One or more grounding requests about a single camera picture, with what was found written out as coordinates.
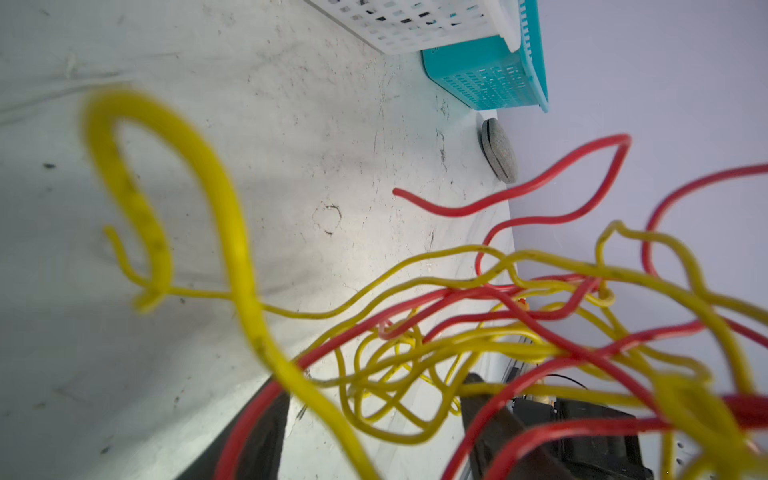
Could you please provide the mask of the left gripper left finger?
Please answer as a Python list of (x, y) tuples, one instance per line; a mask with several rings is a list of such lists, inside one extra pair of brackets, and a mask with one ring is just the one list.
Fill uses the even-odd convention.
[(286, 426), (291, 403), (290, 395), (280, 392), (260, 414), (244, 439), (241, 449), (227, 450), (232, 431), (243, 426), (248, 419), (252, 402), (271, 384), (279, 386), (269, 377), (251, 397), (248, 405), (226, 425), (212, 443), (193, 460), (177, 479), (277, 479), (281, 465)]

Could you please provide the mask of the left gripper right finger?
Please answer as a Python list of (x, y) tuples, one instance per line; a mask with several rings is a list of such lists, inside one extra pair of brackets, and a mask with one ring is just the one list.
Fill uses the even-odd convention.
[[(524, 398), (509, 402), (484, 427), (468, 455), (461, 479), (483, 479), (503, 446), (528, 427), (554, 419), (551, 405)], [(508, 479), (574, 479), (550, 444), (538, 447), (520, 460)]]

